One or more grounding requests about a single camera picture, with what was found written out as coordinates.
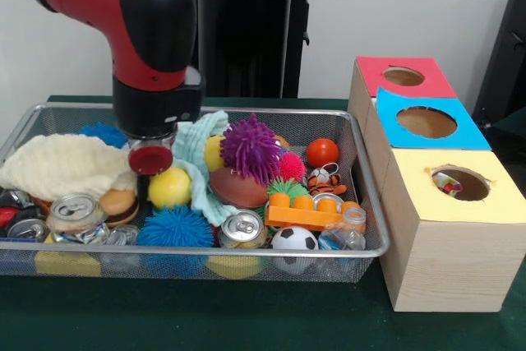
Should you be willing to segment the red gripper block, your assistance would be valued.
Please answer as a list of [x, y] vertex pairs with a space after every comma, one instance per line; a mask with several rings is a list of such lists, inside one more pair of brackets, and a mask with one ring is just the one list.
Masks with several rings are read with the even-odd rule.
[[140, 203], [148, 201], [150, 176], [166, 171], [172, 165], [172, 152], [158, 145], [143, 146], [131, 150], [128, 155], [131, 169], [139, 174], [136, 178], [136, 195]]

